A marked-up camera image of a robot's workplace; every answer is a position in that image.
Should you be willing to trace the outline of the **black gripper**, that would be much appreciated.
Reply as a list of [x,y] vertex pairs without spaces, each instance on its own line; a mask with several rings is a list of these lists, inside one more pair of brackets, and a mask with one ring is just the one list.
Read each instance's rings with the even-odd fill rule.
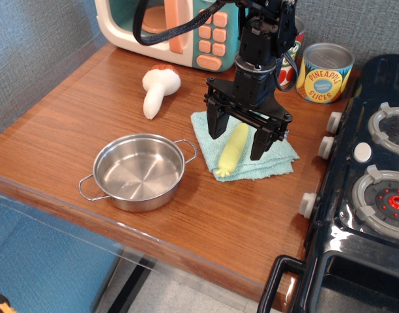
[[207,125],[210,137],[216,140],[225,133],[230,117],[256,129],[250,159],[259,160],[274,142],[289,134],[292,115],[275,99],[278,89],[286,92],[278,81],[281,60],[266,66],[243,61],[235,62],[234,80],[210,77],[204,102],[207,105]]

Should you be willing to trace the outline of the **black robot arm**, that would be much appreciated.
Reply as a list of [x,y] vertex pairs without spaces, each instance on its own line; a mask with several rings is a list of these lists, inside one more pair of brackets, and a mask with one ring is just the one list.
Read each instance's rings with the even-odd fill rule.
[[275,99],[276,90],[286,92],[278,80],[282,60],[293,59],[295,1],[238,1],[239,51],[232,81],[207,79],[208,132],[219,138],[234,117],[256,129],[250,154],[259,160],[271,145],[288,135],[293,117]]

